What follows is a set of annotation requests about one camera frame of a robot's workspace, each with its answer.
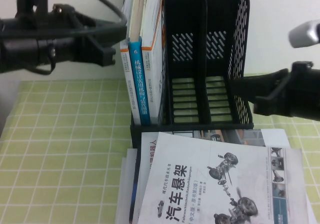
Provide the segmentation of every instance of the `cable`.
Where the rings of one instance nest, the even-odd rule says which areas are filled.
[[[25,30],[14,30],[14,31],[2,31],[0,32],[0,39],[57,39],[57,38],[75,38],[90,35],[106,35],[117,31],[127,23],[126,16],[111,2],[108,0],[99,0],[113,12],[120,17],[120,22],[111,23],[102,27],[90,27],[81,29],[51,29],[51,30],[37,30],[37,31],[25,31]]]

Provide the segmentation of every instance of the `green checkered tablecloth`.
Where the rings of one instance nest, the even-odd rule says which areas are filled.
[[[302,148],[320,222],[320,123],[253,117]],[[124,80],[22,82],[1,136],[0,223],[114,224],[130,120]]]

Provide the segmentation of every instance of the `car suspension illustration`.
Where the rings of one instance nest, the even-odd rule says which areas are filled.
[[[273,171],[273,174],[274,174],[274,179],[273,179],[273,181],[275,182],[275,183],[281,183],[281,182],[283,182],[285,179],[282,177],[282,176],[280,176],[275,170],[272,170]]]
[[[229,187],[226,183],[226,180],[220,180],[218,182],[219,185],[223,186],[223,191],[225,191],[227,196],[230,198],[230,205],[233,206],[233,208],[229,208],[230,215],[223,213],[214,214],[213,217],[215,224],[243,224],[246,221],[250,223],[250,217],[258,215],[258,209],[255,202],[248,197],[242,197],[239,188],[236,189],[239,200],[235,201],[235,199],[231,197],[231,194],[228,191]]]
[[[282,149],[282,148],[271,147],[271,154],[272,154],[272,153],[275,153],[276,156],[279,158],[279,157],[280,157],[280,150],[281,150],[281,149]]]
[[[235,168],[235,165],[238,164],[238,158],[230,153],[227,152],[224,156],[218,155],[219,158],[224,159],[216,168],[208,166],[209,175],[216,180],[226,180],[226,173],[229,176],[230,184],[232,185],[231,178],[229,175],[230,168]]]

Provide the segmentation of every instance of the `book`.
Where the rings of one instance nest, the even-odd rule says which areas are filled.
[[[146,0],[133,0],[128,34],[128,47],[141,125],[148,126],[151,122],[141,49],[143,32],[142,23],[144,21],[145,9]]]
[[[138,223],[171,222],[308,223],[301,150],[160,132]]]
[[[259,147],[290,148],[286,132],[283,129],[239,129],[239,130],[202,130],[202,131],[172,131],[165,132],[183,137],[206,139],[217,142],[232,140],[234,144],[245,144]],[[139,202],[135,203],[135,211],[140,213],[145,195],[148,177],[152,166],[159,132],[143,132],[141,135],[141,159],[137,196]]]
[[[142,31],[142,58],[151,124],[162,121],[162,6],[163,0],[146,0]]]
[[[129,20],[131,19],[133,0],[124,0],[122,12],[128,20],[126,26],[129,25]],[[131,59],[128,48],[128,35],[129,28],[127,28],[126,38],[120,42],[120,53],[123,64],[124,76],[126,81],[126,87],[129,94],[130,106],[132,111],[133,122],[135,125],[141,125],[140,112],[138,107],[137,93],[135,90],[135,80],[133,76],[133,70],[131,66]]]
[[[119,194],[116,207],[116,224],[129,224],[129,214],[132,202],[132,187],[134,185],[137,149],[130,148],[126,153],[124,178],[120,178]]]
[[[121,161],[121,172],[120,172],[120,185],[119,185],[119,193],[118,193],[118,200],[117,200],[117,208],[115,213],[115,224],[120,224],[121,219],[121,211],[123,210],[124,202],[124,190],[125,190],[125,184],[126,184],[126,164],[127,164],[127,158],[123,157]]]

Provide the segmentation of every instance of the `black mesh file holder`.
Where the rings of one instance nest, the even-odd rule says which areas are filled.
[[[250,0],[164,0],[165,102],[160,125],[142,132],[252,129],[249,103],[230,82],[244,75]]]

